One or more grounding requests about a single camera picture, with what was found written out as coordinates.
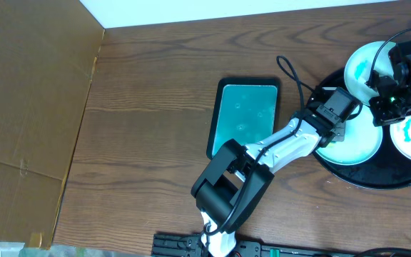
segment wood grain surface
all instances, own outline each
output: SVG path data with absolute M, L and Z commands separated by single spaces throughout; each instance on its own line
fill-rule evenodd
M 282 128 L 299 96 L 276 55 L 314 86 L 358 47 L 408 27 L 411 1 L 107 30 L 55 243 L 150 254 L 156 232 L 199 232 L 190 189 L 208 164 L 221 78 L 279 76 Z M 411 187 L 357 188 L 309 156 L 276 173 L 238 233 L 299 247 L 411 248 Z

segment cardboard box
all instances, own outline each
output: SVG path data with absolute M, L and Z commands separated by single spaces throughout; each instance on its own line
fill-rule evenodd
M 51 245 L 102 36 L 78 0 L 0 0 L 0 241 Z

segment black circular base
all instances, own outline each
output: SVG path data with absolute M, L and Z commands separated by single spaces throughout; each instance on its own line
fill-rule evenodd
M 340 69 L 332 73 L 318 87 L 339 86 L 347 90 L 343 72 L 344 69 Z M 396 189 L 411 186 L 411 160 L 394 146 L 389 126 L 383 127 L 383 141 L 377 153 L 363 163 L 343 166 L 326 161 L 315 151 L 313 155 L 332 174 L 356 186 L 371 189 Z

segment black cable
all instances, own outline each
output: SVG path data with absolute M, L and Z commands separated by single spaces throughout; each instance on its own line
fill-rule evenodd
M 303 84 L 302 84 L 302 82 L 299 80 L 298 74 L 296 73 L 296 70 L 294 69 L 293 65 L 291 65 L 290 61 L 289 61 L 286 57 L 284 57 L 284 56 L 277 56 L 277 64 L 278 64 L 279 67 L 282 69 L 282 71 L 284 71 L 284 72 L 287 74 L 286 70 L 281 66 L 280 59 L 283 59 L 283 60 L 286 62 L 286 64 L 290 67 L 290 70 L 291 70 L 291 72 L 293 73 L 293 76 L 291 76 L 291 75 L 289 74 L 289 77 L 290 77 L 290 78 L 293 77 L 294 80 L 296 81 L 296 84 L 298 85 L 299 98 L 300 98 L 300 117 L 299 117 L 299 122 L 298 122 L 298 125 L 296 126 L 296 128 L 295 128 L 293 131 L 291 131 L 288 135 L 286 135 L 286 136 L 278 139 L 277 141 L 274 141 L 274 142 L 270 143 L 269 145 L 267 145 L 266 147 L 264 147 L 263 149 L 261 149 L 260 153 L 257 155 L 255 161 L 253 162 L 252 166 L 250 167 L 250 170 L 249 170 L 249 172 L 248 172 L 247 178 L 250 178 L 250 177 L 251 177 L 251 175 L 252 175 L 253 172 L 255 171 L 256 166 L 258 165 L 259 160 L 260 160 L 261 157 L 269 150 L 269 148 L 271 148 L 271 147 L 273 147 L 274 145 L 276 145 L 276 144 L 278 144 L 278 143 L 286 140 L 287 138 L 289 138 L 289 137 L 292 136 L 292 135 L 295 135 L 295 134 L 298 132 L 298 130 L 299 130 L 299 128 L 300 128 L 300 124 L 301 124 L 302 119 L 303 119 L 303 116 L 304 116 L 304 94 L 303 94 L 303 90 L 302 90 L 302 88 L 301 88 L 301 86 L 302 86 Z M 208 231 L 208 227 L 206 227 L 207 224 L 204 225 L 203 232 L 204 232 L 204 234 L 205 234 L 206 236 L 213 236 L 213 235 L 217 234 L 218 232 L 222 231 L 222 230 L 228 225 L 229 220 L 231 220 L 231 218 L 233 217 L 234 213 L 237 211 L 237 209 L 238 209 L 238 207 L 239 207 L 239 205 L 240 205 L 240 202 L 242 201 L 243 194 L 244 194 L 244 192 L 245 192 L 245 190 L 247 189 L 247 186 L 248 186 L 248 181 L 249 181 L 249 180 L 246 179 L 246 180 L 243 182 L 243 185 L 242 185 L 242 187 L 240 188 L 240 193 L 238 194 L 237 199 L 235 200 L 235 204 L 234 204 L 233 208 L 231 209 L 230 213 L 228 214 L 228 216 L 226 217 L 226 220 L 221 224 L 221 226 L 220 226 L 220 227 L 217 227 L 217 229 L 214 230 L 214 231 Z
M 357 114 L 352 114 L 352 115 L 348 116 L 347 121 L 351 121 L 354 118 L 358 117 L 358 115 L 361 114 L 361 111 L 362 111 L 362 102 L 360 101 L 360 109 L 357 111 Z
M 396 253 L 404 256 L 411 256 L 411 250 L 403 249 L 403 248 L 374 248 L 367 251 L 363 251 L 355 255 L 355 257 L 367 257 L 367 256 L 374 256 L 375 254 L 379 253 Z
M 206 225 L 204 225 L 203 232 L 199 235 L 199 241 L 202 239 L 203 234 L 205 233 L 205 231 L 208 230 L 208 228 L 210 227 L 210 222 L 207 223 Z M 208 241 L 208 236 L 205 236 L 205 244 L 203 245 L 203 256 L 208 256 L 208 245 L 210 244 L 210 242 Z
M 386 46 L 391 40 L 393 40 L 394 38 L 396 38 L 396 37 L 398 37 L 398 36 L 400 36 L 400 35 L 402 35 L 402 34 L 405 34 L 405 33 L 409 32 L 409 31 L 411 31 L 411 28 L 410 28 L 410 29 L 405 29 L 405 30 L 403 30 L 403 31 L 398 32 L 398 33 L 395 34 L 394 36 L 391 36 L 390 39 L 388 39 L 387 41 L 385 41 L 385 42 L 383 43 L 383 45 L 378 49 L 377 53 L 375 54 L 374 61 L 372 62 L 372 66 L 370 67 L 369 80 L 366 82 L 367 86 L 369 86 L 370 88 L 373 87 L 373 84 L 372 84 L 373 75 L 372 75 L 372 73 L 373 73 L 373 71 L 374 71 L 375 62 L 377 62 L 378 54 L 380 54 L 380 52 L 382 51 L 383 47 L 385 47 L 385 46 Z
M 295 77 L 291 76 L 291 74 L 285 70 L 285 68 L 283 68 L 282 64 L 280 63 L 279 58 L 277 58 L 277 64 L 280 67 L 280 69 L 286 74 L 286 76 L 290 77 L 290 79 L 296 81 Z M 305 86 L 307 89 L 309 89 L 310 91 L 314 92 L 315 89 L 312 89 L 312 87 L 310 87 L 309 85 L 307 85 L 306 83 L 299 81 L 301 85 Z

